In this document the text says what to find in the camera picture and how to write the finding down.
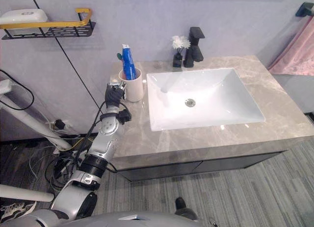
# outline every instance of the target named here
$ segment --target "sneaker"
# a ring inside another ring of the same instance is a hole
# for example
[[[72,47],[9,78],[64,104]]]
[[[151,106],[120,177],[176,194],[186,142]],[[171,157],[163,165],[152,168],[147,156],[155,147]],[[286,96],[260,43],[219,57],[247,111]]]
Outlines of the sneaker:
[[[36,203],[36,201],[24,201],[21,203],[14,203],[8,206],[2,205],[0,208],[0,223],[4,223],[6,221],[31,213],[34,210]]]

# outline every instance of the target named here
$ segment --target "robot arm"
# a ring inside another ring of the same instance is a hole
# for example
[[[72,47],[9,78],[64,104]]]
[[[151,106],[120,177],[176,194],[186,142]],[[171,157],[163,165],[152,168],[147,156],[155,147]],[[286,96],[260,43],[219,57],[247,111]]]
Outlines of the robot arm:
[[[127,109],[119,111],[125,86],[125,82],[107,85],[106,112],[100,116],[99,133],[78,170],[73,173],[52,204],[52,210],[66,213],[69,220],[91,215],[96,205],[97,196],[93,191],[99,188],[106,167],[114,156],[116,143],[124,132],[122,125],[131,120]]]

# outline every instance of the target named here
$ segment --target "pink towel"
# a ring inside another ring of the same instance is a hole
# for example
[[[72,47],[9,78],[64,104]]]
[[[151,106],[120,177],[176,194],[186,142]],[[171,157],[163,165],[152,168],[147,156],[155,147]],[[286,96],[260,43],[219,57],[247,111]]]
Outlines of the pink towel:
[[[268,69],[272,74],[314,76],[313,16]]]

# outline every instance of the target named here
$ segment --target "small black vase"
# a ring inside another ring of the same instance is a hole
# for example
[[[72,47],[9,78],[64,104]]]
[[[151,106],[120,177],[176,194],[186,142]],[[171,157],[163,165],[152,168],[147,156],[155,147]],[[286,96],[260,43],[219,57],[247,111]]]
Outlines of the small black vase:
[[[181,68],[182,65],[182,55],[180,53],[176,53],[173,56],[173,67],[175,68]]]

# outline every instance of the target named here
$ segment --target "black faucet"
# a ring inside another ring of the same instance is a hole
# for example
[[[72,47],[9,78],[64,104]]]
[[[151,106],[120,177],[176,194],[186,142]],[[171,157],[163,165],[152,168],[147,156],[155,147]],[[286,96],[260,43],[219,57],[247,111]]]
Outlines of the black faucet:
[[[198,41],[200,38],[205,38],[200,27],[191,27],[190,34],[188,36],[191,46],[186,50],[185,60],[183,61],[186,68],[192,68],[194,66],[194,61],[201,62],[204,59],[201,50],[198,47]]]

